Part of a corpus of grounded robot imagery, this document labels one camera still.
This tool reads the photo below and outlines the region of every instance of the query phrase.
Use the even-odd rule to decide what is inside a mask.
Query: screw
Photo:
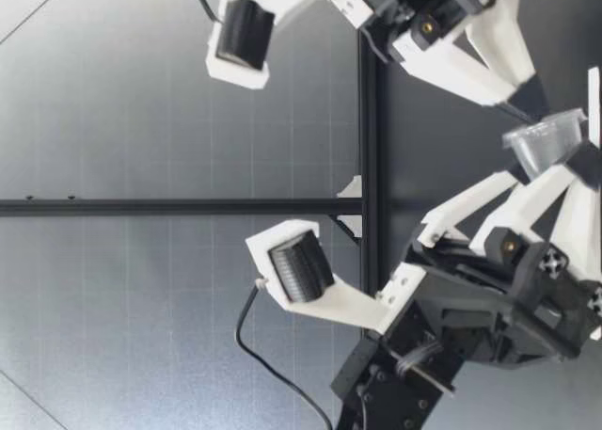
[[[516,243],[513,240],[509,240],[504,244],[504,251],[512,252],[516,249]]]
[[[433,33],[433,30],[435,30],[435,27],[431,23],[424,23],[422,25],[422,31],[424,33]]]

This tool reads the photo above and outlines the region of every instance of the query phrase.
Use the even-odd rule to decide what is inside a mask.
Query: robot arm
[[[209,74],[263,88],[275,27],[313,0],[220,0],[209,42]],[[519,0],[330,0],[385,62],[474,103],[526,121],[547,114],[547,100],[517,22]],[[463,34],[483,63],[455,42]]]
[[[375,298],[332,273],[315,223],[247,239],[283,309],[368,329],[331,385],[344,403],[340,430],[421,428],[467,361],[578,357],[602,325],[599,166],[602,153],[583,142],[532,182],[513,167],[470,187],[424,218]],[[456,229],[511,189],[471,240]],[[559,197],[547,241],[533,223]]]

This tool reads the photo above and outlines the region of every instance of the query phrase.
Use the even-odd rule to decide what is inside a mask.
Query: cable connector
[[[255,279],[255,287],[262,291],[267,286],[267,281],[268,280],[266,278],[257,278]]]

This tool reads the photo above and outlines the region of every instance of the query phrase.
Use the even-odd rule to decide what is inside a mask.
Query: wire
[[[368,410],[366,409],[366,401],[363,397],[360,397],[359,401],[361,402],[362,428],[363,430],[368,430]]]
[[[207,13],[207,17],[209,19],[211,19],[214,23],[219,23],[219,20],[215,16],[215,13],[212,10],[211,5],[209,5],[209,2],[207,0],[199,0],[199,2],[203,6],[203,9],[205,10],[205,12]]]
[[[254,286],[253,290],[251,291],[250,295],[248,296],[248,299],[246,300],[245,305],[243,306],[243,310],[241,311],[240,316],[238,317],[238,323],[236,324],[236,332],[234,333],[234,339],[236,340],[236,343],[247,354],[249,354],[256,361],[258,361],[259,364],[261,364],[270,374],[272,374],[275,378],[277,378],[282,383],[284,383],[286,386],[288,386],[291,390],[296,392],[309,406],[311,406],[311,408],[313,408],[313,410],[316,412],[316,414],[318,414],[318,416],[320,416],[320,418],[322,418],[326,429],[332,430],[332,423],[326,416],[326,413],[324,413],[324,411],[318,406],[318,404],[316,404],[311,399],[311,397],[309,397],[305,392],[303,392],[303,390],[301,390],[301,388],[299,388],[297,385],[295,385],[291,380],[289,380],[283,374],[277,372],[270,364],[268,364],[268,362],[265,359],[260,357],[257,353],[255,353],[250,348],[248,348],[245,345],[245,343],[243,342],[243,340],[241,339],[241,329],[243,328],[243,324],[245,323],[246,315],[248,314],[249,310],[251,309],[251,306],[253,305],[253,301],[255,301],[255,297],[257,296],[258,291],[259,290],[258,290],[257,286]]]
[[[35,7],[33,9],[33,11],[31,11],[27,16],[25,16],[25,18],[20,21],[12,30],[10,30],[1,40],[0,40],[0,46],[2,44],[4,44],[5,42],[8,41],[8,39],[10,37],[12,37],[15,33],[17,33],[17,31],[19,31],[19,29],[21,27],[23,27],[25,24],[27,24],[27,22],[33,18],[36,13],[38,13],[38,11],[40,11],[42,8],[44,8],[46,6],[46,4],[48,2],[50,2],[51,0],[43,0],[41,4],[39,4],[37,7]]]
[[[34,404],[41,411],[43,411],[43,413],[46,416],[48,416],[56,425],[58,425],[63,430],[69,430],[69,428],[67,428],[67,426],[63,422],[61,422],[59,419],[57,419],[40,402],[38,402],[36,399],[34,399],[34,397],[29,392],[27,392],[23,386],[21,386],[19,383],[17,383],[15,380],[13,380],[6,372],[4,372],[3,370],[0,369],[0,375],[2,375],[6,380],[8,380],[8,382],[10,382],[10,384],[12,384],[12,386],[14,386],[17,390],[19,390],[19,392],[22,395],[24,395],[32,404]]]

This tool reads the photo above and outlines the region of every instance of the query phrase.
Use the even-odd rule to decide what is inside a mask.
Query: small plastic container
[[[520,165],[533,180],[581,142],[580,124],[586,119],[581,109],[551,115],[534,126],[505,134],[503,146],[514,150]]]

